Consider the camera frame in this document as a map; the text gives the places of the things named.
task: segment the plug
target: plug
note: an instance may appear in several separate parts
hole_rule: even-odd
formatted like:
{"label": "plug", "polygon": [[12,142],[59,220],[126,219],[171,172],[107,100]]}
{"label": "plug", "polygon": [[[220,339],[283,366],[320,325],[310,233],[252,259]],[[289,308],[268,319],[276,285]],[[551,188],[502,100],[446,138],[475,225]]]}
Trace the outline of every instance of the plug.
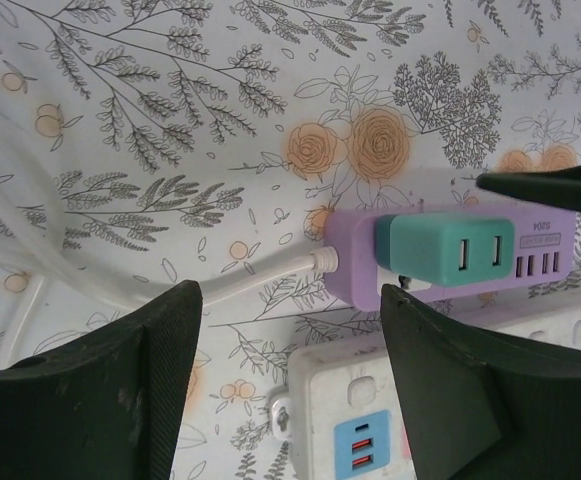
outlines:
{"label": "plug", "polygon": [[442,287],[510,275],[514,224],[507,218],[462,212],[384,215],[375,225],[379,266]]}

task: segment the power strip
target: power strip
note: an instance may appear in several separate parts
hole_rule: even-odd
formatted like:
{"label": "power strip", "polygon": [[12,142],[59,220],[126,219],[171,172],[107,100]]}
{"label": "power strip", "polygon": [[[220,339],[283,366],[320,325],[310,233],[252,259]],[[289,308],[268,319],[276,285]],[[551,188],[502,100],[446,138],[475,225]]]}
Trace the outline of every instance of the power strip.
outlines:
{"label": "power strip", "polygon": [[[581,288],[458,317],[581,349]],[[291,442],[300,480],[414,478],[381,333],[295,350],[288,362],[288,390],[270,405],[272,433]]]}
{"label": "power strip", "polygon": [[[385,215],[422,215],[462,212],[509,219],[515,229],[515,266],[505,278],[457,287],[433,285],[384,269],[375,256],[375,225]],[[359,310],[377,311],[381,287],[400,285],[424,302],[444,300],[508,288],[563,280],[572,266],[576,214],[534,204],[480,204],[474,206],[412,207],[387,211],[335,211],[325,224],[326,246],[339,255],[336,272],[324,275],[329,293]]]}

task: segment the white power strip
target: white power strip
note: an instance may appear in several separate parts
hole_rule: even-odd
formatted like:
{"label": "white power strip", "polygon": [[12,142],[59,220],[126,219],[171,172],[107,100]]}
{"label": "white power strip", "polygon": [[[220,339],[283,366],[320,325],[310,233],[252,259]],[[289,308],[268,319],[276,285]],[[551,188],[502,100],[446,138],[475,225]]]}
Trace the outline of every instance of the white power strip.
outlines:
{"label": "white power strip", "polygon": [[[456,318],[581,349],[581,288]],[[291,442],[300,480],[414,478],[381,333],[297,349],[288,390],[270,405],[272,433]]]}

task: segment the blue usb port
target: blue usb port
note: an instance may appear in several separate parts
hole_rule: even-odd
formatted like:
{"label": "blue usb port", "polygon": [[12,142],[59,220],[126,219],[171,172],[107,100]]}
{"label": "blue usb port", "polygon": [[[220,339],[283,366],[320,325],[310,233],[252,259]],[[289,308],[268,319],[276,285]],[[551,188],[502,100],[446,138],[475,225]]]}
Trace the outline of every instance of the blue usb port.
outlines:
{"label": "blue usb port", "polygon": [[334,429],[336,480],[354,478],[390,463],[390,412],[382,410]]}

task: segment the purple power strip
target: purple power strip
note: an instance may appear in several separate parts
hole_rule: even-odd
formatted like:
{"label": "purple power strip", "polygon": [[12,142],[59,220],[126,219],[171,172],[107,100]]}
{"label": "purple power strip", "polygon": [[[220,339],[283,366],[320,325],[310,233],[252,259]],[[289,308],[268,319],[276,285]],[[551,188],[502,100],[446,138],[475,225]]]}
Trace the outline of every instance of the purple power strip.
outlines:
{"label": "purple power strip", "polygon": [[[339,254],[339,268],[324,276],[329,293],[359,310],[372,312],[381,306],[381,284],[398,284],[398,276],[381,269],[374,255],[374,225],[382,215],[412,215],[426,212],[463,211],[510,219],[515,226],[515,264],[504,279],[445,288],[419,282],[410,291],[424,302],[475,295],[508,288],[563,280],[572,268],[576,214],[574,212],[526,203],[491,203],[470,207],[412,207],[398,210],[341,210],[328,216],[325,245]],[[533,256],[534,268],[527,268]]]}

